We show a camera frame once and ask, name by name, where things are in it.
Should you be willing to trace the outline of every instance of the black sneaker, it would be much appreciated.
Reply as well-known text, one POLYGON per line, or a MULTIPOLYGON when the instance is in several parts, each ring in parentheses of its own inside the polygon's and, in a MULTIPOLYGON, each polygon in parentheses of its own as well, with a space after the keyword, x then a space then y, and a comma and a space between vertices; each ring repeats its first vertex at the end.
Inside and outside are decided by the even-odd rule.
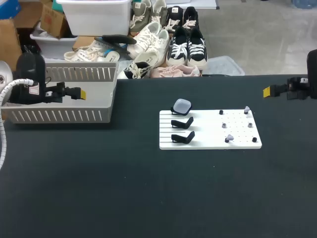
POLYGON ((178 27, 170 41, 168 53, 166 56, 166 64, 186 65, 187 61, 187 33, 183 27, 178 27))
POLYGON ((188 31, 188 33, 190 33, 190 31, 195 27, 199 29, 198 13, 193 6, 188 7, 184 13, 183 27, 188 31))
POLYGON ((207 49, 205 39, 198 28, 194 28, 190 32, 188 39, 188 61, 190 67, 197 66, 199 70, 203 70, 207 66, 207 49))
POLYGON ((164 29, 168 31, 172 37, 175 30, 183 25, 183 9, 179 6, 170 7, 167 9, 166 26, 164 29))
POLYGON ((118 79, 144 78, 154 68, 159 60, 155 51, 141 53, 135 60, 118 75, 118 79))

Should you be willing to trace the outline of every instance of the white board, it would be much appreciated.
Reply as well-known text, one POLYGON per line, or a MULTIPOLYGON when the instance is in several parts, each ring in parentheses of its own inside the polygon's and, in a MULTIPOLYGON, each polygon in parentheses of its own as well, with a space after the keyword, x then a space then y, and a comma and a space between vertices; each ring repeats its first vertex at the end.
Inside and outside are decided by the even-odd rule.
POLYGON ((244 114, 244 109, 223 110, 192 110, 186 116, 172 114, 171 111, 159 113, 159 147, 161 150, 230 150, 230 149, 260 149, 262 147, 260 135, 254 121, 252 111, 244 114), (186 123, 193 117, 194 121, 188 129, 173 128, 171 120, 186 123), (172 134, 187 137, 190 132, 195 137, 189 144, 175 143, 172 134), (225 142, 231 134, 234 140, 225 142))

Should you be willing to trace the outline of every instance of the white sneaker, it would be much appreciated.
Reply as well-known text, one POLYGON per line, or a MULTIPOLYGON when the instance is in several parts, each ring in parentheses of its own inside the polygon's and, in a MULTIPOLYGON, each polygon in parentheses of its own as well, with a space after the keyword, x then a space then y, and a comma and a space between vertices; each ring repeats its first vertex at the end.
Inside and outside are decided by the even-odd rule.
POLYGON ((147 52, 156 51, 158 53, 158 62, 155 67, 159 67, 165 61, 166 52, 168 49, 169 34, 168 31, 162 30, 157 36, 152 35, 152 43, 147 52))
POLYGON ((138 35, 134 37, 137 41, 134 45, 128 45, 127 51, 130 57, 135 59, 139 54, 145 52, 152 42, 152 35, 160 32, 160 23, 154 21, 146 25, 138 35))
POLYGON ((77 54, 79 54, 82 51, 104 53, 107 49, 108 49, 107 45, 99 41, 93 41, 89 46, 79 47, 76 51, 66 52, 64 54, 64 58, 67 61, 81 61, 81 60, 78 60, 77 54))
POLYGON ((104 54, 97 51, 84 51, 82 49, 79 49, 77 52, 73 52, 74 54, 70 57, 66 57, 64 55, 64 58, 66 61, 71 62, 77 62, 77 61, 105 61, 105 58, 103 57, 104 54))
POLYGON ((159 55, 156 51, 144 52, 118 75, 118 79, 143 78, 158 62, 159 55))

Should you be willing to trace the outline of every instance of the gray floor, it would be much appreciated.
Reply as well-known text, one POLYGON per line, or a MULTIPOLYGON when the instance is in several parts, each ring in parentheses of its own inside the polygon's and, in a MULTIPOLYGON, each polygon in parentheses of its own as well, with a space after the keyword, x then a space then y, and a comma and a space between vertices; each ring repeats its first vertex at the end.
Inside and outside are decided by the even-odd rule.
POLYGON ((230 56, 246 75, 307 73, 307 53, 317 49, 317 9, 297 9, 290 0, 219 5, 198 10, 209 58, 230 56))

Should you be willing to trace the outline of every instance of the cardboard box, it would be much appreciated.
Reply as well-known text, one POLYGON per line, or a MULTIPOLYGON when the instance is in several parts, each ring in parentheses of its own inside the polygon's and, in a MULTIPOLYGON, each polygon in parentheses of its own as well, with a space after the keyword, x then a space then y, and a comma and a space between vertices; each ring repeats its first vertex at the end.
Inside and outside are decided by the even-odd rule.
POLYGON ((30 33, 39 22, 42 3, 21 2, 20 12, 8 20, 0 20, 0 60, 6 62, 12 71, 22 54, 21 46, 30 44, 30 33))
POLYGON ((6 62, 11 70, 15 70, 22 51, 12 19, 0 21, 0 35, 0 60, 6 62))
POLYGON ((43 4, 40 2, 21 2, 21 11, 14 20, 15 27, 33 29, 40 21, 43 4))
POLYGON ((62 38, 69 29, 65 15, 52 9, 52 2, 43 5, 41 28, 50 35, 62 38))
POLYGON ((79 47, 90 45, 95 39, 95 36, 79 36, 73 45, 73 51, 77 50, 79 47))

